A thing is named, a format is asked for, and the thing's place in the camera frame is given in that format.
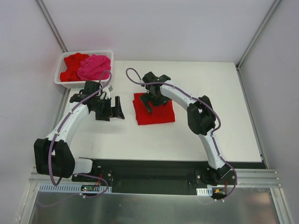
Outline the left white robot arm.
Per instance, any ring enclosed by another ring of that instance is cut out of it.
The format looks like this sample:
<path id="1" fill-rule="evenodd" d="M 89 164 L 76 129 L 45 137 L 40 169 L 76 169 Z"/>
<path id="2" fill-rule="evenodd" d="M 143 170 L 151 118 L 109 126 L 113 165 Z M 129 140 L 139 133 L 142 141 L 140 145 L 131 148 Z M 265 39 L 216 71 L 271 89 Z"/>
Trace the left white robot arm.
<path id="1" fill-rule="evenodd" d="M 86 81 L 84 88 L 70 97 L 67 112 L 54 130 L 46 138 L 34 142 L 38 174 L 69 178 L 74 174 L 82 173 L 83 177 L 90 182 L 98 178 L 99 170 L 93 166 L 93 161 L 75 158 L 70 145 L 80 124 L 91 112 L 95 113 L 96 120 L 125 118 L 119 96 L 115 97 L 115 105 L 111 106 L 112 90 L 111 85 Z"/>

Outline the red t shirt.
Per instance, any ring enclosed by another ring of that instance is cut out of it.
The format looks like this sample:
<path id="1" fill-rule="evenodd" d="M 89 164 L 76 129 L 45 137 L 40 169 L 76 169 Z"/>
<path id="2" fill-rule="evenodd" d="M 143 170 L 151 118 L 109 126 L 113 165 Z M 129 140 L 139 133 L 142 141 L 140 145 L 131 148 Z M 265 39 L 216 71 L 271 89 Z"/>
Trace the red t shirt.
<path id="1" fill-rule="evenodd" d="M 88 54 L 76 53 L 64 58 L 67 70 L 65 72 L 60 73 L 61 82 L 81 81 L 81 79 L 77 75 L 77 72 L 81 66 L 81 62 L 87 59 L 88 57 Z"/>
<path id="2" fill-rule="evenodd" d="M 149 113 L 140 99 L 140 96 L 144 94 L 145 93 L 134 93 L 133 106 L 135 109 L 135 117 L 138 125 L 153 125 L 175 122 L 175 113 L 171 100 L 166 105 L 160 105 L 158 107 L 153 107 L 150 103 L 149 105 L 153 111 L 152 113 Z"/>

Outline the aluminium frame post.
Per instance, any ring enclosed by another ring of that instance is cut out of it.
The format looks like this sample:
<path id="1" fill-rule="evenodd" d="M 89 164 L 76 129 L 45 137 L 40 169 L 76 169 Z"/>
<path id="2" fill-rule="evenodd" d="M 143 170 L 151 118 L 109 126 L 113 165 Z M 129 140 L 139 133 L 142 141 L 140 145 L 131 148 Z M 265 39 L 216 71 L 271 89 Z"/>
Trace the aluminium frame post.
<path id="1" fill-rule="evenodd" d="M 66 47 L 65 42 L 63 41 L 45 3 L 43 0 L 35 0 L 35 3 L 37 4 L 37 7 L 39 8 L 43 18 L 45 19 L 51 33 L 53 34 L 58 46 L 60 47 L 61 51 L 63 53 L 68 52 L 68 49 Z"/>
<path id="2" fill-rule="evenodd" d="M 272 1 L 272 3 L 270 5 L 269 9 L 267 10 L 265 16 L 261 20 L 259 26 L 257 27 L 256 31 L 254 32 L 252 38 L 250 39 L 250 41 L 247 45 L 247 47 L 245 48 L 245 51 L 243 52 L 241 58 L 239 59 L 239 61 L 235 65 L 237 71 L 239 71 L 240 68 L 242 67 L 242 65 L 244 64 L 245 60 L 249 56 L 250 52 L 253 50 L 253 48 L 254 48 L 255 44 L 257 43 L 258 39 L 261 37 L 263 31 L 267 27 L 268 23 L 270 22 L 271 18 L 273 17 L 273 15 L 275 14 L 276 10 L 278 9 L 278 7 L 280 6 L 280 4 L 282 2 L 283 2 L 282 0 L 273 0 Z"/>

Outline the right aluminium frame post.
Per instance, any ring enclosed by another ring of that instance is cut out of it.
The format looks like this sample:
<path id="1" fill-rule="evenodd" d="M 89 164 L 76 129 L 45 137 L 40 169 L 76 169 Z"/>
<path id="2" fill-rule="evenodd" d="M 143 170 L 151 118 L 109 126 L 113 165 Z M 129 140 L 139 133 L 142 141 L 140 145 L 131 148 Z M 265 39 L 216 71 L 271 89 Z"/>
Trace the right aluminium frame post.
<path id="1" fill-rule="evenodd" d="M 253 48 L 254 48 L 255 44 L 257 43 L 258 39 L 261 37 L 263 31 L 267 27 L 268 23 L 270 22 L 271 18 L 273 17 L 273 15 L 275 14 L 276 10 L 278 9 L 278 7 L 280 6 L 280 4 L 282 2 L 283 2 L 282 0 L 273 0 L 272 1 L 272 3 L 270 5 L 269 9 L 267 10 L 265 16 L 261 20 L 259 26 L 257 27 L 256 31 L 254 32 L 252 38 L 250 39 L 250 41 L 247 45 L 247 47 L 245 48 L 245 51 L 243 52 L 241 58 L 239 59 L 239 61 L 235 65 L 237 71 L 239 71 L 240 68 L 242 67 L 242 65 L 244 64 L 245 60 L 249 56 L 250 52 L 253 50 Z"/>

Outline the pink t shirt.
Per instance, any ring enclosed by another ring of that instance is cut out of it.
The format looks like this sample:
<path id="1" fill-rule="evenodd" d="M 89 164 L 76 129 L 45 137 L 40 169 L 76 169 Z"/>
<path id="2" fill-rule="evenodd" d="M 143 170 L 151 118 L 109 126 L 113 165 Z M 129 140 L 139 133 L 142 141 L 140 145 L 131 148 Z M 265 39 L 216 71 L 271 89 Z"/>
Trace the pink t shirt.
<path id="1" fill-rule="evenodd" d="M 99 80 L 106 70 L 111 70 L 111 59 L 104 55 L 92 55 L 80 63 L 77 76 L 83 81 Z"/>

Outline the white plastic basket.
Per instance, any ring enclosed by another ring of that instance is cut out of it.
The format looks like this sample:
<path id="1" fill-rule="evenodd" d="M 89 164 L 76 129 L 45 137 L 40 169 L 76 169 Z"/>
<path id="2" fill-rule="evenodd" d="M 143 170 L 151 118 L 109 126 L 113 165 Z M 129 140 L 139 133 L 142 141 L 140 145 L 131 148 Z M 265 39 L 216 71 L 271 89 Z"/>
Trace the white plastic basket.
<path id="1" fill-rule="evenodd" d="M 102 56 L 108 57 L 110 59 L 111 72 L 113 73 L 114 53 L 111 50 L 90 50 L 90 51 L 65 52 L 60 56 L 60 58 L 58 60 L 58 66 L 57 66 L 55 74 L 54 74 L 54 82 L 56 84 L 60 84 L 60 85 L 64 86 L 67 89 L 84 87 L 85 81 L 62 81 L 61 80 L 61 73 L 67 71 L 67 65 L 66 65 L 64 59 L 69 57 L 69 56 L 72 56 L 76 53 L 86 54 L 86 55 L 89 55 L 89 56 L 102 55 Z"/>

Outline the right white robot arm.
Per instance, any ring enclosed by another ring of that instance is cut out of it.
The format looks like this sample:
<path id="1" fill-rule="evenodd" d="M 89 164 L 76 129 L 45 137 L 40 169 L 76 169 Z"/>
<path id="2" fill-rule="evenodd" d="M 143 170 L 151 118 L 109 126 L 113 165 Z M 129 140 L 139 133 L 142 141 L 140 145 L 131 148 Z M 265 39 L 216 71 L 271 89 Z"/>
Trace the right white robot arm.
<path id="1" fill-rule="evenodd" d="M 143 76 L 142 83 L 147 92 L 140 99 L 149 113 L 153 112 L 152 106 L 166 105 L 169 101 L 174 101 L 187 112 L 188 127 L 199 136 L 207 154 L 209 167 L 208 171 L 201 175 L 202 182 L 216 186 L 225 181 L 230 166 L 222 154 L 215 135 L 215 131 L 219 129 L 215 121 L 219 117 L 216 116 L 209 97 L 188 94 L 177 87 L 170 77 L 166 75 L 157 77 L 152 72 Z"/>

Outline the left aluminium frame post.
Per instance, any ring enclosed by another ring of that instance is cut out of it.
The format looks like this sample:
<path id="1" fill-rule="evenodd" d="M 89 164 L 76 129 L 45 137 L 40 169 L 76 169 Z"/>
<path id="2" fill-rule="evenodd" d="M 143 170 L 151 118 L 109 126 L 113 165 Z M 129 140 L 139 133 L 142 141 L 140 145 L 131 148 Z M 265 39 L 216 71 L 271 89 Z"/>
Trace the left aluminium frame post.
<path id="1" fill-rule="evenodd" d="M 51 33 L 53 34 L 58 46 L 60 47 L 61 51 L 63 53 L 68 52 L 68 49 L 66 47 L 65 42 L 63 41 L 45 3 L 43 0 L 35 0 L 35 3 L 37 4 L 37 7 L 39 8 L 43 18 L 45 19 Z"/>

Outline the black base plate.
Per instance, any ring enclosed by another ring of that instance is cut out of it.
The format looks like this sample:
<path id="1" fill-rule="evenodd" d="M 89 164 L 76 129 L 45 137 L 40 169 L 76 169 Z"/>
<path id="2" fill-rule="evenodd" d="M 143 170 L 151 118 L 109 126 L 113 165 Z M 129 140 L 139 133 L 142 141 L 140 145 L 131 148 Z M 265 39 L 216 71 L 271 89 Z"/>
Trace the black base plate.
<path id="1" fill-rule="evenodd" d="M 236 175 L 228 166 L 218 171 L 206 161 L 147 161 L 94 159 L 88 176 L 72 176 L 73 182 L 106 180 L 114 193 L 195 195 L 207 186 L 234 186 Z"/>

